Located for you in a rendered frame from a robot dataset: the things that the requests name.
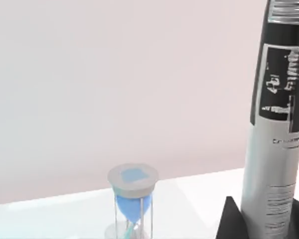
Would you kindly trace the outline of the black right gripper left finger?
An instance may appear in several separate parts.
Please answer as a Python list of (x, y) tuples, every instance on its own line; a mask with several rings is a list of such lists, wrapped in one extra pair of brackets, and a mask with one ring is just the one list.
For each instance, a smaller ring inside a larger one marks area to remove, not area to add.
[(241, 213), (231, 196), (227, 196), (215, 239), (243, 239)]

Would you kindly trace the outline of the black and silver bottle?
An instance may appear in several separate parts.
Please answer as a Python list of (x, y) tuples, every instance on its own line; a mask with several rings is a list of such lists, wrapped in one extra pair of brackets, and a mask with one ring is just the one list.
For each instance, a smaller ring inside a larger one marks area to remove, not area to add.
[(241, 213), (250, 239), (287, 239), (299, 165), (299, 0), (267, 0)]

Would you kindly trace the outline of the blue sand hourglass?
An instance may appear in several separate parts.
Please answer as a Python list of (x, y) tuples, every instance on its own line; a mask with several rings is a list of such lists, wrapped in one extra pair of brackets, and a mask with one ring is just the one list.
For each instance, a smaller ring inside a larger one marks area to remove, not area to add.
[(158, 171), (144, 163), (124, 163), (107, 175), (114, 193), (115, 219), (105, 239), (153, 239), (153, 192)]

